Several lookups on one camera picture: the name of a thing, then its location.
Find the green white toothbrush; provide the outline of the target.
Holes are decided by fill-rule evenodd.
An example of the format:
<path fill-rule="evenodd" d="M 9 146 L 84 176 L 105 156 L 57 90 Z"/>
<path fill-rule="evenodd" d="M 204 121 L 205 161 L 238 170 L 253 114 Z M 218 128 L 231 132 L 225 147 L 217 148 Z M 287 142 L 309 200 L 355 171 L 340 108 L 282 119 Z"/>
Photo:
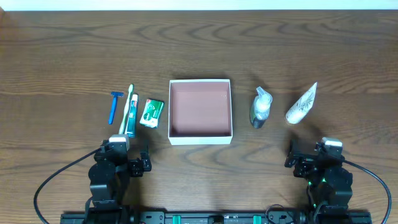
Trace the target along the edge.
<path fill-rule="evenodd" d="M 124 106 L 124 111 L 123 111 L 123 119 L 122 119 L 121 125 L 119 127 L 119 134 L 124 134 L 125 130 L 126 130 L 126 125 L 127 125 L 127 120 L 128 120 L 127 117 L 128 117 L 128 112 L 129 112 L 129 108 L 130 108 L 130 102 L 131 102 L 133 91 L 134 91 L 134 84 L 131 83 L 128 88 L 127 100 L 126 100 L 126 104 Z"/>

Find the green soap bar packet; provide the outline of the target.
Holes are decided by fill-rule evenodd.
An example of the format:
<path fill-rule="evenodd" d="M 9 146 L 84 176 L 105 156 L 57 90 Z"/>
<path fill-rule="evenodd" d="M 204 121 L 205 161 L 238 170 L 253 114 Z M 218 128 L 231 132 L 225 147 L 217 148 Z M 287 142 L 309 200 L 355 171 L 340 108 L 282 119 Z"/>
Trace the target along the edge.
<path fill-rule="evenodd" d="M 139 123 L 148 128 L 157 128 L 163 108 L 163 101 L 147 99 Z"/>

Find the white floral lotion tube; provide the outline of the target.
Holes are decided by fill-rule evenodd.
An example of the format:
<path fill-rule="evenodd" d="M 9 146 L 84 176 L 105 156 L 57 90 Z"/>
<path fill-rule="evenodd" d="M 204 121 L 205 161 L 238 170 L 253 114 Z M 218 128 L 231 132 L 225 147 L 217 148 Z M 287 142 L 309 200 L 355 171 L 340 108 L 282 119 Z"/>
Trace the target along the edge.
<path fill-rule="evenodd" d="M 315 82 L 287 111 L 285 119 L 290 124 L 298 124 L 311 110 L 315 101 L 317 82 Z"/>

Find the red green toothpaste tube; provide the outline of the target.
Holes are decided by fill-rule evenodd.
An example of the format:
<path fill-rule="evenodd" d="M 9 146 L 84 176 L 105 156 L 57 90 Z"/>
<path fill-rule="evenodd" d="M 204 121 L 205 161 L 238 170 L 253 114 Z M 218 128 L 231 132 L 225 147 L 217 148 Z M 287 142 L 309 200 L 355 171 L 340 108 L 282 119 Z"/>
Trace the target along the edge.
<path fill-rule="evenodd" d="M 125 130 L 125 134 L 127 134 L 130 138 L 136 137 L 137 104 L 138 95 L 133 94 L 130 101 L 129 112 L 127 114 L 127 124 Z"/>

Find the clear pump soap bottle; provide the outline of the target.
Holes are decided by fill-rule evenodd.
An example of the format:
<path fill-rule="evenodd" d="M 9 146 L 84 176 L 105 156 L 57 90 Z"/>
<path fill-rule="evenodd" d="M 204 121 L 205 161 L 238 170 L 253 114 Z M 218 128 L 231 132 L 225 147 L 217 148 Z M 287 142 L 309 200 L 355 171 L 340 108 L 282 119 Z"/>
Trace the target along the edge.
<path fill-rule="evenodd" d="M 249 119 L 252 126 L 256 129 L 261 128 L 269 117 L 272 96 L 266 92 L 262 87 L 257 87 L 257 96 L 251 106 Z"/>

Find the blue disposable razor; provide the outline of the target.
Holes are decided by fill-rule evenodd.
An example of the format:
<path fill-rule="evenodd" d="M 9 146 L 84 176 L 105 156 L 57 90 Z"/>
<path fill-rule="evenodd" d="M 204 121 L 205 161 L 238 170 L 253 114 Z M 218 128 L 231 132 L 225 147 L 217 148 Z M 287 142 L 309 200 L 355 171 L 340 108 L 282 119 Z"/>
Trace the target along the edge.
<path fill-rule="evenodd" d="M 113 100 L 112 100 L 111 110 L 109 112 L 108 124 L 113 124 L 114 115 L 118 104 L 118 99 L 123 97 L 124 93 L 119 91 L 112 91 L 111 96 L 113 97 Z"/>

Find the white box with pink interior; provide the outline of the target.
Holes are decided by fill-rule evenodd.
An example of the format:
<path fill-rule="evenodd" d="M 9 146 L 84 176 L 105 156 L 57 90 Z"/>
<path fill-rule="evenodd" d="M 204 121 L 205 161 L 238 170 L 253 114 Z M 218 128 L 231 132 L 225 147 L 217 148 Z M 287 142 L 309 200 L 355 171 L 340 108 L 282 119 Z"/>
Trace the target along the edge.
<path fill-rule="evenodd" d="M 224 145 L 233 138 L 229 79 L 169 82 L 168 138 L 172 145 Z"/>

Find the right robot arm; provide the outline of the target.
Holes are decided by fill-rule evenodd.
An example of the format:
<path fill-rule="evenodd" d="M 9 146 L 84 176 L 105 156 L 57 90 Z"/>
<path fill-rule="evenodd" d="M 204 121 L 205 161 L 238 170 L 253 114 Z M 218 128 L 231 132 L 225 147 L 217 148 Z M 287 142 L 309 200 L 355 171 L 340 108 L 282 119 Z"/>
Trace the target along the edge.
<path fill-rule="evenodd" d="M 343 168 L 342 152 L 343 143 L 335 138 L 324 137 L 315 144 L 290 141 L 284 166 L 293 167 L 294 176 L 308 182 L 309 223 L 332 223 L 346 216 L 353 195 L 353 175 Z"/>

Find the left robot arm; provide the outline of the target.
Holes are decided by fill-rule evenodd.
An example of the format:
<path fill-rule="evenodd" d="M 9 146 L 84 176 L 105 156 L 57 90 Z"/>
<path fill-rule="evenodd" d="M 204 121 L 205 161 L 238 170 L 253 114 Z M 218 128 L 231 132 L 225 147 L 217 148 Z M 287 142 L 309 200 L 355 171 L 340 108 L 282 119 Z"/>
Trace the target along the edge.
<path fill-rule="evenodd" d="M 96 164 L 88 172 L 93 207 L 85 206 L 83 223 L 139 223 L 136 212 L 123 205 L 123 197 L 130 179 L 142 177 L 152 170 L 148 145 L 140 150 L 140 157 L 129 159 L 126 141 L 104 140 L 95 153 Z"/>

